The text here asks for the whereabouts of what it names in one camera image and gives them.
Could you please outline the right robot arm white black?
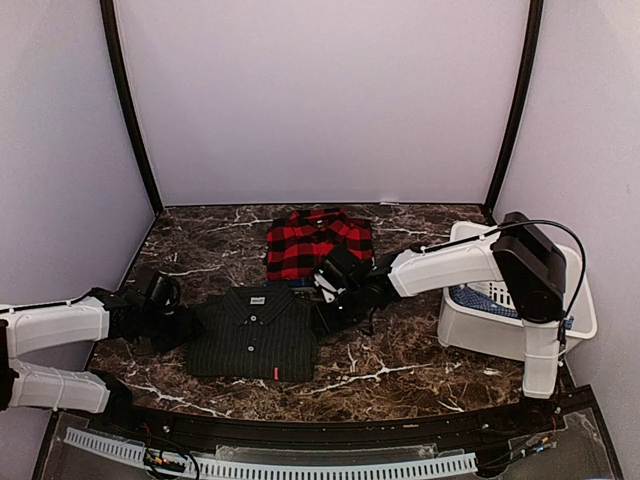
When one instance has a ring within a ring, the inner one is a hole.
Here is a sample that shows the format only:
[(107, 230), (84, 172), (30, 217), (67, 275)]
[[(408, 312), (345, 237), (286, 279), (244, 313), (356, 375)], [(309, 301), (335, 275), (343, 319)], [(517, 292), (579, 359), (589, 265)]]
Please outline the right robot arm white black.
[(512, 212), (503, 223), (458, 240), (413, 246), (360, 260), (336, 246), (314, 268), (315, 288), (346, 322), (423, 292), (479, 282), (502, 282), (524, 327), (522, 392), (510, 413), (521, 434), (549, 416), (556, 388), (561, 334), (571, 308), (566, 301), (567, 260), (543, 232), (544, 220)]

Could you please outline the dark pinstripe long sleeve shirt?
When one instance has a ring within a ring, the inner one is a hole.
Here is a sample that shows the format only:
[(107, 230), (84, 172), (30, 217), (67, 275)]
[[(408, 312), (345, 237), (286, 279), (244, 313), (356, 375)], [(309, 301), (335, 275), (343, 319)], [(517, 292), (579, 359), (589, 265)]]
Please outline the dark pinstripe long sleeve shirt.
[(313, 379), (312, 303), (288, 287), (233, 287), (192, 312), (205, 332), (189, 344), (189, 374), (293, 383)]

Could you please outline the red black plaid shirt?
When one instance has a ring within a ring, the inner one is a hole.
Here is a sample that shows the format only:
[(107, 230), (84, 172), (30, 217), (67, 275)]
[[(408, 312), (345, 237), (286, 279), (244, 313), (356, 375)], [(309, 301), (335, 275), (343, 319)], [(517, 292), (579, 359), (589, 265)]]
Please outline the red black plaid shirt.
[(272, 222), (266, 236), (266, 280), (297, 281), (311, 275), (336, 246), (359, 260), (374, 256), (371, 221), (344, 208), (296, 210)]

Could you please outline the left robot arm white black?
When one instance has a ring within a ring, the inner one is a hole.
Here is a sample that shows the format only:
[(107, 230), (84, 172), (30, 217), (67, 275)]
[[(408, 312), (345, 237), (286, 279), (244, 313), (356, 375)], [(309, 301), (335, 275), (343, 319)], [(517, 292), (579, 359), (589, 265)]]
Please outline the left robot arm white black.
[(1, 409), (37, 407), (101, 414), (120, 436), (141, 427), (130, 406), (131, 392), (107, 373), (68, 371), (24, 362), (27, 353), (77, 342), (146, 338), (157, 353), (167, 353), (196, 338), (204, 327), (178, 294), (110, 292), (40, 305), (1, 310)]

